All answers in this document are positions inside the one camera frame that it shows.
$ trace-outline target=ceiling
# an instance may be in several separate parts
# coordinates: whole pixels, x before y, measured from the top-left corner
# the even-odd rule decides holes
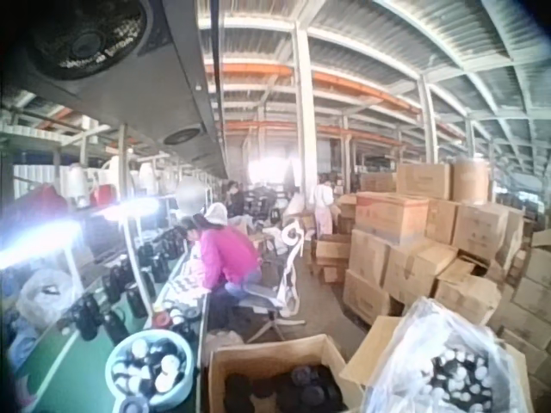
[[[310,46],[317,125],[338,126],[346,114],[356,130],[396,139],[400,129],[415,147],[412,156],[423,156],[423,77],[440,158],[466,153],[469,118],[476,151],[487,157],[492,141],[502,170],[539,178],[551,170],[551,42],[513,0],[227,3],[221,50],[228,125],[296,121],[293,35],[299,28]],[[200,0],[198,13],[212,72],[209,4]],[[226,138],[231,143],[253,132],[227,128]],[[318,130],[323,137],[331,138]]]

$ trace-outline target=pink jacket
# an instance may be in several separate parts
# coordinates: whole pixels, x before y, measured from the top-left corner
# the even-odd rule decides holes
[[[203,286],[212,289],[224,274],[228,282],[240,283],[258,268],[258,252],[251,240],[239,230],[226,226],[201,234],[201,259],[205,264]]]

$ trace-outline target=white mesh chair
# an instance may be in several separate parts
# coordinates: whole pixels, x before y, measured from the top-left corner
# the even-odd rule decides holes
[[[269,330],[273,330],[282,341],[285,341],[280,326],[303,325],[306,323],[304,320],[285,319],[295,316],[300,308],[300,297],[296,290],[294,259],[299,253],[302,256],[304,231],[300,228],[298,220],[283,229],[282,239],[289,247],[289,252],[278,286],[269,288],[258,284],[250,284],[245,289],[249,296],[239,301],[241,307],[261,309],[268,312],[269,315],[269,321],[247,342],[254,342]]]

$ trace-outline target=white bowl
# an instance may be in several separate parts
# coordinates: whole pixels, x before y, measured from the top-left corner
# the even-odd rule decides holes
[[[115,383],[113,381],[113,374],[111,373],[111,371],[113,369],[114,363],[122,358],[126,358],[127,353],[132,347],[132,343],[140,338],[146,340],[147,343],[150,345],[162,338],[168,338],[176,344],[180,351],[183,351],[185,353],[186,366],[183,371],[183,378],[178,383],[176,383],[176,385],[170,391],[166,392],[165,394],[155,394],[149,400],[149,405],[155,408],[156,411],[164,411],[178,406],[188,397],[189,393],[191,392],[191,388],[193,387],[195,357],[193,355],[193,352],[191,351],[191,347],[189,346],[188,342],[186,342],[185,339],[172,331],[143,330],[139,333],[132,334],[131,336],[120,342],[113,349],[105,364],[105,381],[107,382],[107,387],[117,399],[123,399],[127,396],[115,386]]]

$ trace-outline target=concrete floor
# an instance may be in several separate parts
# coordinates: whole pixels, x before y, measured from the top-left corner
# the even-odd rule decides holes
[[[308,249],[304,250],[304,256],[309,253]],[[365,338],[368,325],[344,309],[342,284],[325,284],[318,276],[312,275],[305,257],[296,258],[295,268],[300,310],[293,319],[306,320],[306,325],[282,326],[283,335],[287,339],[294,339],[327,334],[333,338],[343,357],[348,360]],[[253,314],[249,309],[238,309],[235,317],[239,325],[231,322],[231,329],[236,330],[244,339],[254,334],[267,321],[266,317]],[[257,342],[277,340],[277,336],[269,332]]]

